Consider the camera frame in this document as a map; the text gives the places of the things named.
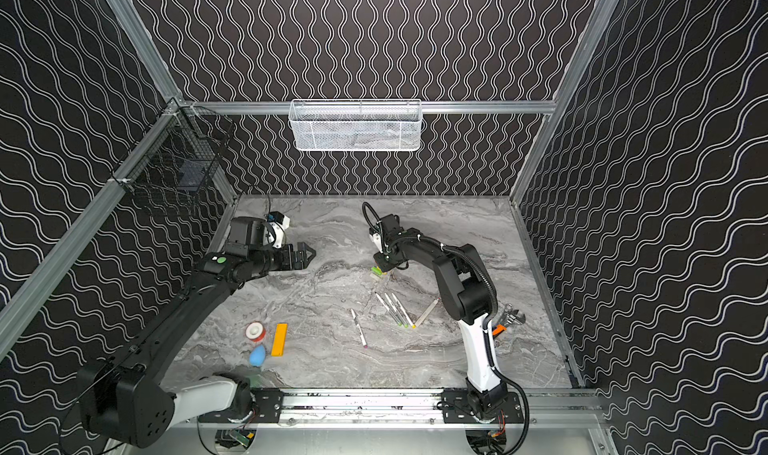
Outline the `white pen pink accents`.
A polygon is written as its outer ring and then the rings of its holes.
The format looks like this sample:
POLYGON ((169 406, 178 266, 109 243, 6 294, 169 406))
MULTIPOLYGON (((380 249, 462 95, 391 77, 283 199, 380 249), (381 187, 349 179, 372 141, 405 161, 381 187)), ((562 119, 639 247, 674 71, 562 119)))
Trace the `white pen pink accents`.
POLYGON ((356 330, 357 330, 357 332, 359 334, 361 344, 362 344, 363 348, 367 349, 369 347, 369 345, 367 343, 365 332, 364 332, 364 330, 363 330, 363 328, 362 328, 362 326, 361 326, 361 324, 359 322, 358 315, 357 315, 357 313, 356 313, 356 311, 354 309, 350 309, 350 314, 351 314, 351 317, 352 317, 352 320, 353 320, 353 324, 354 324, 354 326, 355 326, 355 328, 356 328, 356 330))

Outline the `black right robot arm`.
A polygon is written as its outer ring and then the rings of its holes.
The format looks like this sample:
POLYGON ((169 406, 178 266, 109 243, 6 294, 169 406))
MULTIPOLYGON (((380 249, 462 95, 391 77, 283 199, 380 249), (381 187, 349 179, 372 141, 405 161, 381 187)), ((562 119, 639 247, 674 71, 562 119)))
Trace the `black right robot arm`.
POLYGON ((530 422, 530 405, 524 389, 499 367, 492 336, 498 294, 485 265, 470 244, 453 246, 401 226, 395 214, 379 215, 368 202, 362 214, 369 236, 377 247, 374 261, 383 272, 406 269, 411 263, 430 269, 439 298, 458 323, 467 360, 466 385, 471 413, 479 420, 499 414, 509 398, 518 396, 522 422, 530 422))

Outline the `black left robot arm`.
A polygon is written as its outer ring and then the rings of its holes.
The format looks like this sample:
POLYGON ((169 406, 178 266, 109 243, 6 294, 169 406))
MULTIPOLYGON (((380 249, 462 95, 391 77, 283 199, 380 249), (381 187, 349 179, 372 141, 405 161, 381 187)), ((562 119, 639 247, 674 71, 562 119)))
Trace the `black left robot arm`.
POLYGON ((316 256, 304 242, 268 241, 269 220, 236 217, 217 252, 205 254, 181 292, 126 346, 77 373, 75 405, 84 430, 146 448, 170 427, 211 414, 247 421, 255 413, 249 381, 218 372, 166 390, 161 382, 179 350, 206 318, 247 282, 304 270, 316 256))

